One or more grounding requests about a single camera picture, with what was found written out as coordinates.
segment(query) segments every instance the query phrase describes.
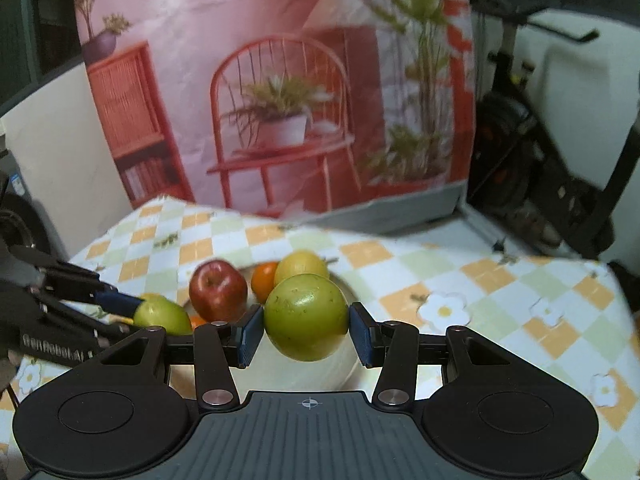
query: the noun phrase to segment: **black circular cover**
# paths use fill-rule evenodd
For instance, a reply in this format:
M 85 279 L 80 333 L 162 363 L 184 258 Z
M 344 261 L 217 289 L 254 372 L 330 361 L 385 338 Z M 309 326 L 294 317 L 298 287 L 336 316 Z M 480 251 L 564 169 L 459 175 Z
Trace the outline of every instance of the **black circular cover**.
M 158 460 L 187 431 L 185 402 L 165 384 L 93 391 L 60 384 L 36 390 L 15 413 L 14 435 L 32 467 L 65 477 L 119 476 Z
M 584 466 L 598 421 L 581 394 L 559 381 L 517 391 L 463 383 L 436 391 L 422 416 L 446 458 L 489 478 L 554 478 Z

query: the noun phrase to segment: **tablecloth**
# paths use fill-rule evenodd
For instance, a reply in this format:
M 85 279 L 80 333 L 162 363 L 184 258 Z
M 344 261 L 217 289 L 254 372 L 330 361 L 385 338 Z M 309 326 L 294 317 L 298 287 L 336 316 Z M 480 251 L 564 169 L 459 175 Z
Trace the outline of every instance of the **tablecloth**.
M 600 422 L 584 473 L 591 480 L 638 479 L 640 342 L 622 291 L 602 264 L 411 244 L 169 197 L 143 205 L 72 261 L 97 270 L 122 292 L 158 292 L 182 304 L 191 273 L 203 260 L 221 257 L 244 267 L 300 248 L 336 258 L 332 272 L 377 320 L 404 320 L 425 333 L 467 324 L 581 391 Z M 96 306 L 82 309 L 103 314 Z M 13 383 L 18 398 L 63 371 L 25 357 Z M 361 377 L 355 386 L 370 395 L 375 374 Z M 437 367 L 421 367 L 418 397 L 429 396 L 441 384 Z M 12 415 L 4 394 L 0 462 L 10 480 L 26 471 L 12 436 Z

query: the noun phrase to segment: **gray ribbed panel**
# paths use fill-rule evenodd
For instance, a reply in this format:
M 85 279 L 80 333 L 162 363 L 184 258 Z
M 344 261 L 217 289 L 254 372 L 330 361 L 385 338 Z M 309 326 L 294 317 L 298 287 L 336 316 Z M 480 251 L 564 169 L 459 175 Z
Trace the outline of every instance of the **gray ribbed panel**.
M 318 404 L 306 407 L 304 402 L 309 399 Z M 54 479 L 38 473 L 33 480 Z M 249 405 L 238 412 L 205 416 L 178 453 L 131 477 L 131 480 L 390 479 L 481 480 L 482 477 L 459 470 L 441 458 L 408 416 L 379 412 L 358 393 L 253 394 Z

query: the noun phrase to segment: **white plate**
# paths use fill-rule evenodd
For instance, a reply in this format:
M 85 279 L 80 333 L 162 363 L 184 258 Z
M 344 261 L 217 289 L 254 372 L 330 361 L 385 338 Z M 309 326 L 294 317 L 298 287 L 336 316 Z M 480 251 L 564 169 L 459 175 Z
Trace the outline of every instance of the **white plate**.
M 242 269 L 246 278 L 251 277 L 253 267 Z M 347 304 L 357 301 L 353 291 L 337 276 L 331 280 L 340 287 Z M 255 297 L 250 293 L 248 303 Z M 358 355 L 347 334 L 338 349 L 329 357 L 313 363 L 290 359 L 276 350 L 266 333 L 258 346 L 251 365 L 244 370 L 231 368 L 238 394 L 244 400 L 251 391 L 268 392 L 327 392 L 341 390 L 354 372 L 362 368 Z M 195 398 L 193 366 L 172 366 L 171 387 L 187 399 Z

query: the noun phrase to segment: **poster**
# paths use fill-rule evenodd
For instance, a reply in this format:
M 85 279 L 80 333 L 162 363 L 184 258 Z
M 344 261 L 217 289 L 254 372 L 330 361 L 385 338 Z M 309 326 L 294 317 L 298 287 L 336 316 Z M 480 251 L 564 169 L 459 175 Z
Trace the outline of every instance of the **poster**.
M 468 0 L 75 4 L 133 206 L 304 218 L 468 175 Z

